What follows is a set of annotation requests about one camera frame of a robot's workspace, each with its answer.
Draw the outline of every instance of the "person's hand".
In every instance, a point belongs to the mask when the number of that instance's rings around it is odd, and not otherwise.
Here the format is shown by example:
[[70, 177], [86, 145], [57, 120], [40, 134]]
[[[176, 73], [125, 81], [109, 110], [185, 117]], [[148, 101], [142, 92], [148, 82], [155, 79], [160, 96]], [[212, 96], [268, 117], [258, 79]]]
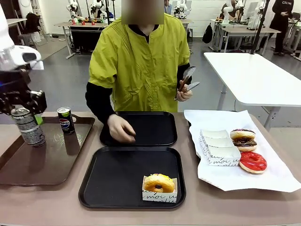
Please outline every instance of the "person's hand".
[[185, 84], [182, 91], [177, 92], [177, 100], [178, 101], [183, 102], [183, 101], [189, 100], [192, 97], [193, 93], [191, 90], [187, 91], [187, 87], [188, 87], [188, 85]]
[[281, 16], [288, 16], [287, 12], [281, 12]]
[[121, 143], [135, 142], [136, 135], [133, 127], [123, 118], [112, 114], [108, 118], [108, 126], [111, 136]]

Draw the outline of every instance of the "black backpack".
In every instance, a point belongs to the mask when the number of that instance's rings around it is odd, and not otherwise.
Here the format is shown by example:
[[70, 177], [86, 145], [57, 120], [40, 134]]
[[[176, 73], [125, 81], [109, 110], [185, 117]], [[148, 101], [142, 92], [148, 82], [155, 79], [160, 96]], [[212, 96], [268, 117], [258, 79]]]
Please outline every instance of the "black backpack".
[[204, 33], [203, 42], [206, 43], [206, 44], [208, 44], [209, 42], [211, 42], [212, 34], [213, 34], [212, 27], [209, 24], [208, 27], [206, 28], [205, 33]]

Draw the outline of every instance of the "white parchment paper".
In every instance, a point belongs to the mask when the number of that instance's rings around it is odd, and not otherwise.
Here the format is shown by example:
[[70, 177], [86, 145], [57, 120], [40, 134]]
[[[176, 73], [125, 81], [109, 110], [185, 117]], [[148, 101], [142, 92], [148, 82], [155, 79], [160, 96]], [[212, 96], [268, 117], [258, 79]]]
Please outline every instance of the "white parchment paper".
[[[196, 154], [201, 159], [198, 165], [198, 178], [224, 191], [258, 188], [281, 192], [294, 192], [301, 184], [293, 177], [289, 168], [279, 158], [262, 133], [257, 129], [248, 111], [199, 111], [185, 110], [185, 118], [191, 123], [189, 129], [196, 148]], [[251, 129], [256, 133], [256, 153], [267, 161], [268, 167], [263, 174], [255, 175], [238, 167], [209, 166], [201, 149], [199, 133], [201, 129], [227, 130]]]

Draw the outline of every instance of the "short sleeve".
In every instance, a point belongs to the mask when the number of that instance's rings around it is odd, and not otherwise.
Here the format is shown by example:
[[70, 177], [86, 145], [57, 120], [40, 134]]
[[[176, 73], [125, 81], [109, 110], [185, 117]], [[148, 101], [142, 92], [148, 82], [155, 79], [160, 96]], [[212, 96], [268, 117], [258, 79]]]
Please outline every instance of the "short sleeve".
[[99, 38], [90, 61], [89, 82], [105, 88], [113, 88], [117, 74], [118, 48], [112, 42], [110, 29], [104, 30]]
[[190, 50], [187, 43], [187, 34], [185, 28], [180, 20], [179, 22], [181, 23], [180, 36], [179, 36], [180, 37], [179, 66], [181, 66], [189, 63]]

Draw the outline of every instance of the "yellow frosted donut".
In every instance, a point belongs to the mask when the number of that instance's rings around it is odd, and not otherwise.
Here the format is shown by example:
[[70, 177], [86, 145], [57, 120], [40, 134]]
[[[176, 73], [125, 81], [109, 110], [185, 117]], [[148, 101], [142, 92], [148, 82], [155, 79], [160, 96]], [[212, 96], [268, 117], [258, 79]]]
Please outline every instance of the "yellow frosted donut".
[[174, 182], [163, 174], [152, 174], [144, 180], [144, 189], [150, 192], [174, 192]]

